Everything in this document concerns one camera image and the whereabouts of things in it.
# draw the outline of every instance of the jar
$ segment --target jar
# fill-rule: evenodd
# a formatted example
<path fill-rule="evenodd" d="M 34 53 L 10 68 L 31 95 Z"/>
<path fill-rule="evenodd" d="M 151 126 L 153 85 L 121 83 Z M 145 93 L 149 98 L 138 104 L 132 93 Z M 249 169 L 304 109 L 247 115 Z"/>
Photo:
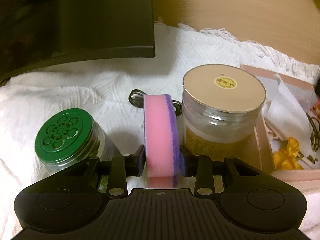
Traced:
<path fill-rule="evenodd" d="M 72 108 L 52 116 L 39 130 L 35 151 L 48 171 L 59 171 L 87 157 L 111 160 L 119 150 L 92 116 Z"/>
<path fill-rule="evenodd" d="M 189 70 L 182 99 L 186 149 L 216 161 L 239 158 L 265 99 L 262 83 L 240 68 L 210 64 Z"/>

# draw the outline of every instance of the green lid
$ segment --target green lid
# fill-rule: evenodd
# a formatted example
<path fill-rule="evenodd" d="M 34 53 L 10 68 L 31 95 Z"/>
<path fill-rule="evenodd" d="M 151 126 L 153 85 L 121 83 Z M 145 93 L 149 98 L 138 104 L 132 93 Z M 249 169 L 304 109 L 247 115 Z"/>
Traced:
<path fill-rule="evenodd" d="M 92 125 L 91 115 L 79 108 L 55 114 L 37 134 L 36 154 L 43 163 L 55 163 L 69 158 L 87 141 Z"/>

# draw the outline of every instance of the ribbed black surface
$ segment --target ribbed black surface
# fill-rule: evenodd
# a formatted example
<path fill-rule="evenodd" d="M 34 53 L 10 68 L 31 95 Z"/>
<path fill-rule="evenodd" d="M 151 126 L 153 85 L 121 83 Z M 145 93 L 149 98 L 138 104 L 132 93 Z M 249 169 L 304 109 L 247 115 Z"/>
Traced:
<path fill-rule="evenodd" d="M 25 229 L 15 240 L 303 240 L 292 229 L 277 234 L 246 231 L 229 222 L 212 200 L 199 199 L 187 189 L 135 189 L 111 200 L 91 224 L 73 232 L 44 234 Z"/>

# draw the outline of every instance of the beige lid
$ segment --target beige lid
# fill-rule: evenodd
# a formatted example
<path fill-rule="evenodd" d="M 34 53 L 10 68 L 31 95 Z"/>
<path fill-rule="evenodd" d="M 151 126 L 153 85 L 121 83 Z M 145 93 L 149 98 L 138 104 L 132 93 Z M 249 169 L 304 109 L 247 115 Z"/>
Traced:
<path fill-rule="evenodd" d="M 228 65 L 195 67 L 185 74 L 183 87 L 199 103 L 225 112 L 252 111 L 266 98 L 266 90 L 255 76 Z"/>

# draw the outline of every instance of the white tissue paper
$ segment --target white tissue paper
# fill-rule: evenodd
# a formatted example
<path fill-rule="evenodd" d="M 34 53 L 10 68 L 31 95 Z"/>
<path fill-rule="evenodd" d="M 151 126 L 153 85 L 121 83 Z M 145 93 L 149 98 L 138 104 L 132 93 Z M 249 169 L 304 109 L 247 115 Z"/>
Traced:
<path fill-rule="evenodd" d="M 287 88 L 279 74 L 275 75 L 278 81 L 278 92 L 271 100 L 267 100 L 262 113 L 267 125 L 274 133 L 285 141 L 294 137 L 300 143 L 300 152 L 308 157 L 315 153 L 310 143 L 311 126 L 305 111 Z"/>

